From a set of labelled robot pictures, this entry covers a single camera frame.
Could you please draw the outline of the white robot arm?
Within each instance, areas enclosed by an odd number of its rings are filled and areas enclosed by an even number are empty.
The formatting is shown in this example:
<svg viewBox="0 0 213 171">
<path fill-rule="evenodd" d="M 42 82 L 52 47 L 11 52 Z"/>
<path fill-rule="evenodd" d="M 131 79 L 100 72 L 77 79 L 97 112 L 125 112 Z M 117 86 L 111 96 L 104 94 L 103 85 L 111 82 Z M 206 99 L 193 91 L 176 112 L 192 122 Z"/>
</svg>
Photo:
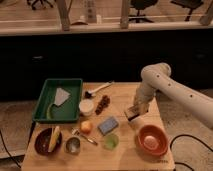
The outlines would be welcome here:
<svg viewBox="0 0 213 171">
<path fill-rule="evenodd" d="M 180 84 L 171 76 L 167 63 L 145 66 L 141 71 L 142 82 L 136 89 L 134 105 L 147 105 L 157 90 L 188 109 L 201 123 L 213 130 L 213 98 Z"/>
</svg>

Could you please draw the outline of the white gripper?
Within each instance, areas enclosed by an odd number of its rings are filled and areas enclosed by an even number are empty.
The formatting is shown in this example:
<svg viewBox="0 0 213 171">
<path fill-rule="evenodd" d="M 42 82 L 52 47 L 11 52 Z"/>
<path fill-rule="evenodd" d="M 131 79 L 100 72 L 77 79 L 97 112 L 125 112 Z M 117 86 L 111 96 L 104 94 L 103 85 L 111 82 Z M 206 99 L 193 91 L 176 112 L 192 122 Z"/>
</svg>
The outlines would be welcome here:
<svg viewBox="0 0 213 171">
<path fill-rule="evenodd" d="M 139 114 L 144 115 L 149 110 L 149 103 L 153 100 L 156 89 L 146 82 L 141 82 L 136 89 L 134 96 L 134 105 L 139 105 Z"/>
</svg>

